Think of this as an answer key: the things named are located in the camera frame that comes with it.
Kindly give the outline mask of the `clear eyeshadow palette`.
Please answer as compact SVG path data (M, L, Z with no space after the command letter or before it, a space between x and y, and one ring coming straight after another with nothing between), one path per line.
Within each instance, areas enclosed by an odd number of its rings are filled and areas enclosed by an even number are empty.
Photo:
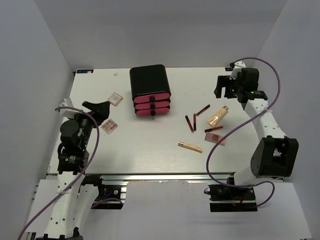
M109 118L105 123L101 125L101 129L104 130L108 135L112 133L117 127L118 124L111 118Z

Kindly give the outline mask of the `square gold compact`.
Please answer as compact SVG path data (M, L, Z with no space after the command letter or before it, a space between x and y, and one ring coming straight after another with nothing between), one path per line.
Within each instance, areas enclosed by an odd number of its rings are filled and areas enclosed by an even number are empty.
M118 106L119 103L123 100L124 98L119 95L118 93L114 92L111 94L111 96L107 99L108 102L110 102L111 105L113 106Z

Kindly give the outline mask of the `gold cream tube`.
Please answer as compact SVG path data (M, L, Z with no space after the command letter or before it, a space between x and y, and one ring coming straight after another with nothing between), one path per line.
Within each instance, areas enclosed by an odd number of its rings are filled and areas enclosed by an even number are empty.
M206 123L210 125L212 128L218 126L218 123L221 119L227 114L229 108L225 105L218 112L216 112L211 118L209 118Z

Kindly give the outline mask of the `black pink drawer organizer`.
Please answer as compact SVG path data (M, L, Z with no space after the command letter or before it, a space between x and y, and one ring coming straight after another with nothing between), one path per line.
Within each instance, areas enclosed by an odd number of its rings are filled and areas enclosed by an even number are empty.
M131 98L137 116L167 114L171 90L162 64L133 67L129 70Z

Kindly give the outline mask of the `pink blush palette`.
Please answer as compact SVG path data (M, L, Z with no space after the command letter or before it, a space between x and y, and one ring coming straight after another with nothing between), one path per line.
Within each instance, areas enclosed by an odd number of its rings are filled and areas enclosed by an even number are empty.
M205 133L205 138L204 140L207 142L211 142L211 143L217 143L219 142L223 137L218 135L218 134L214 134L212 132L206 132Z

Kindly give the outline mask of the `beige concealer tube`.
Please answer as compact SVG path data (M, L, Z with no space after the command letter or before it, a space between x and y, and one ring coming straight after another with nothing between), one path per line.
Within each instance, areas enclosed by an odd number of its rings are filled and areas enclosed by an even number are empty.
M185 142L181 142L179 141L177 143L177 145L179 147L182 147L182 148L185 148L185 149L188 149L188 150L192 150L192 151L195 151L197 153L202 153L203 152L203 149L198 147L198 146L195 146L195 145L192 145L192 144L189 144L189 143L185 143Z

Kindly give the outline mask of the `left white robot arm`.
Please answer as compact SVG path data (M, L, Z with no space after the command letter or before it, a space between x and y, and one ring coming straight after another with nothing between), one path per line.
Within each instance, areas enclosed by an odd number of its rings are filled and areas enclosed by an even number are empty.
M58 175L56 196L37 212L24 226L18 238L49 207L52 212L41 237L43 240L81 240L80 229L88 216L93 201L105 196L106 187L98 175L86 176L95 152L88 153L87 146L93 129L109 118L110 102L84 101L85 112L75 108L70 98L63 99L56 111L67 120L60 126L58 145Z

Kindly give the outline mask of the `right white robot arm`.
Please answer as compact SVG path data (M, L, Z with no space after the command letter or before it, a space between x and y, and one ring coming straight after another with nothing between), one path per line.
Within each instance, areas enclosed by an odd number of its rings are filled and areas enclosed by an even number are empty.
M236 200L244 193L243 186L252 186L259 179L290 177L296 161L299 143L289 138L279 127L268 109L268 97L258 90L259 71L241 67L231 75L217 78L214 94L217 98L236 98L252 119L259 143L251 157L250 165L233 175L234 182L225 188L226 195Z

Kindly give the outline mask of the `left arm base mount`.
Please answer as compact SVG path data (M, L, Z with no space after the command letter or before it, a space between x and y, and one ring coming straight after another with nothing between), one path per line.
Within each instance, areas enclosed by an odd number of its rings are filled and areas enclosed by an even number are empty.
M92 185L97 188L97 193L91 209L94 210L121 210L124 198L121 197L122 186L115 183L107 183L100 175L87 175L84 177L82 186Z

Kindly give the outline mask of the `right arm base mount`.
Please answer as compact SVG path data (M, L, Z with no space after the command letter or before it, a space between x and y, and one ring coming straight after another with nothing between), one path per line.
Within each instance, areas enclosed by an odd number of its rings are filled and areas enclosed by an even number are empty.
M254 189L211 184L203 191L209 196L212 213L257 212Z

